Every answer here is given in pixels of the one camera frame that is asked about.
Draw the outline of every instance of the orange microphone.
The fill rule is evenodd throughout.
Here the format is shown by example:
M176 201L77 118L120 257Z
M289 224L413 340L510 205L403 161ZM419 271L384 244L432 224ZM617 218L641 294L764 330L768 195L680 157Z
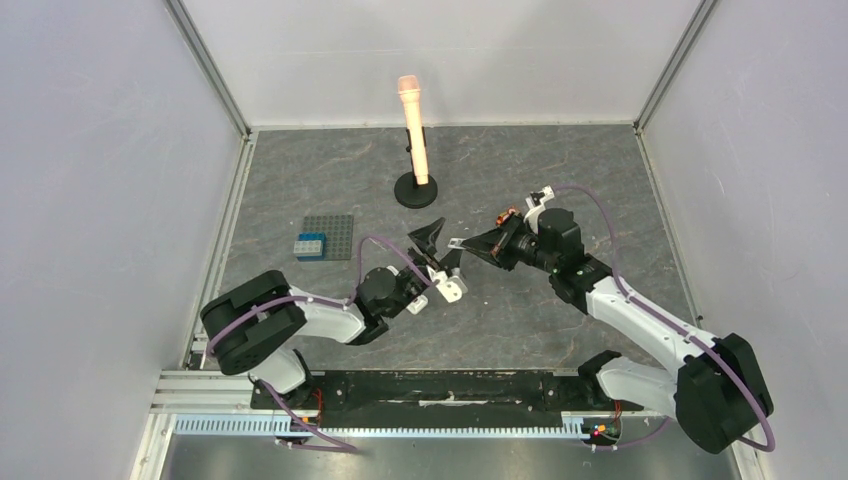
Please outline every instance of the orange microphone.
M421 87L415 75L398 79L398 95L406 115L406 151L412 159L412 171L404 173L395 183L395 198L407 208L424 208L438 195L436 181L430 176L424 127L421 124Z

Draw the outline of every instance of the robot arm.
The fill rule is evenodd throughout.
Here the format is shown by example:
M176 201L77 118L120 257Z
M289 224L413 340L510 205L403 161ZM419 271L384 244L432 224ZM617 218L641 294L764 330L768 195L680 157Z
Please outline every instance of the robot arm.
M453 250L440 260L435 258L435 241L444 222L440 218L411 232L417 251L410 249L409 256L418 273L452 303L467 289L459 277L462 252ZM400 271L378 267L365 275L351 302L305 292L290 285L282 272L272 270L211 301L200 316L214 343L209 350L222 373L248 372L297 404L309 395L310 375L297 351L282 348L289 338L307 335L347 345L370 343L389 329L384 318L404 309L416 314L424 308L426 288L409 266Z
M599 399L630 401L674 418L704 450L720 452L758 420L727 375L691 342L697 338L730 365L766 416L772 413L774 407L756 357L744 339L735 334L719 339L689 325L620 279L626 290L622 292L611 269L585 253L573 213L545 208L552 198L553 190L546 187L527 198L530 208L526 217L510 209L498 218L497 228L469 239L452 239L449 245L505 270L521 262L548 273L560 299L616 328L663 367L640 365L618 352L603 352L578 369ZM634 295L643 306L629 300ZM648 309L675 328L660 322Z

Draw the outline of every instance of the white wall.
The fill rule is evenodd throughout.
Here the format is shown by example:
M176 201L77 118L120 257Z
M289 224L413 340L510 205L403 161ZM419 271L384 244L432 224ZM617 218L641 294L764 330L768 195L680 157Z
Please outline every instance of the white wall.
M705 326L746 337L775 478L848 467L848 4L720 2L647 130Z
M187 0L253 125L634 120L697 0Z
M5 2L0 59L0 478L126 478L237 135L160 1Z

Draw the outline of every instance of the marble-patterned floor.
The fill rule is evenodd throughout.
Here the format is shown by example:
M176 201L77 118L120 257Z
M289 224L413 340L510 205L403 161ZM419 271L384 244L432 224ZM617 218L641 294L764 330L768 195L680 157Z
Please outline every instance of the marble-patterned floor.
M578 183L609 206L621 238L625 278L670 312L688 309L657 204L632 129L625 125L441 127L427 129L431 174L439 198L408 210L392 187L409 167L403 129L294 130L259 134L241 204L223 290L280 269L294 285L344 297L356 276L355 259L300 263L292 245L304 215L351 213L354 242L365 234L389 237L402 249L406 234L447 217L440 252L451 237L493 228L498 213L523 205L545 185ZM603 220L579 192L554 200L575 212L587 250L611 258ZM375 244L365 247L365 271L400 265ZM630 340L554 296L542 272L519 265L495 269L466 256L469 292L448 305L438 294L417 316L403 312L373 343L350 347L296 337L287 346L312 369L576 368L596 353L618 350L649 361Z

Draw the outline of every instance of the lego brick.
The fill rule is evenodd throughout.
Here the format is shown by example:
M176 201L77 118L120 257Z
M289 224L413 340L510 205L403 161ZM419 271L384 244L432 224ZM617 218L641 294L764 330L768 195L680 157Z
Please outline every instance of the lego brick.
M294 256L298 260L323 260L326 236L323 232L304 232L294 242Z
M353 215L310 215L303 217L304 232L322 232L324 260L350 260L353 242Z

